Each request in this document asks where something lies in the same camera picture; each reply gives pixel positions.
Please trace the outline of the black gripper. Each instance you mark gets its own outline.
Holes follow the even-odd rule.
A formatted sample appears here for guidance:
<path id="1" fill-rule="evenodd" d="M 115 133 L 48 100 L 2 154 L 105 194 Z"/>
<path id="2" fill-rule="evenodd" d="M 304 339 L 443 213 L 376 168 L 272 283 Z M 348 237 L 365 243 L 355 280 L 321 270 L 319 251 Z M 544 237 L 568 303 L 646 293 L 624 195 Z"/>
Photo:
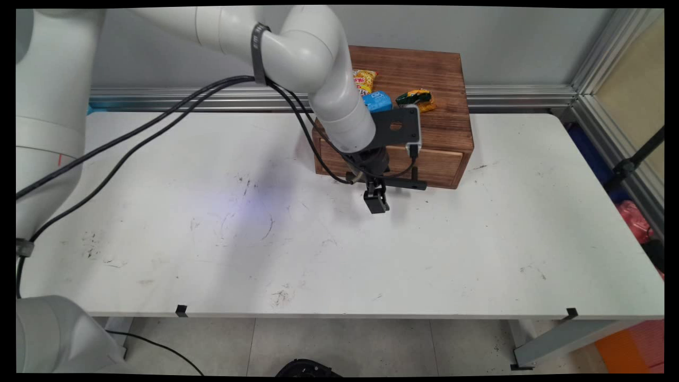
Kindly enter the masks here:
<path id="1" fill-rule="evenodd" d="M 347 180 L 350 182 L 366 182 L 364 202 L 371 214 L 386 213 L 390 206 L 386 200 L 386 185 L 383 179 L 390 170 L 389 154 L 386 147 L 377 147 L 347 155 Z"/>

